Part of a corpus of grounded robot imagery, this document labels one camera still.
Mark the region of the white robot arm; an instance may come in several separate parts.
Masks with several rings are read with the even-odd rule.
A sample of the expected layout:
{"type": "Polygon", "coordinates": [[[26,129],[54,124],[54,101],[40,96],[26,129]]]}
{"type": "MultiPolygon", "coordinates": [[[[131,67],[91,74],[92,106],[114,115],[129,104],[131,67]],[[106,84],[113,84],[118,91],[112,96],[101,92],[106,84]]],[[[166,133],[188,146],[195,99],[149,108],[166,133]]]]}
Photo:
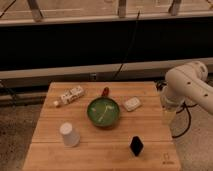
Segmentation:
{"type": "Polygon", "coordinates": [[[166,85],[160,92],[163,124],[171,123],[186,98],[213,115],[213,87],[206,83],[207,76],[208,69],[200,61],[189,62],[167,71],[166,85]]]}

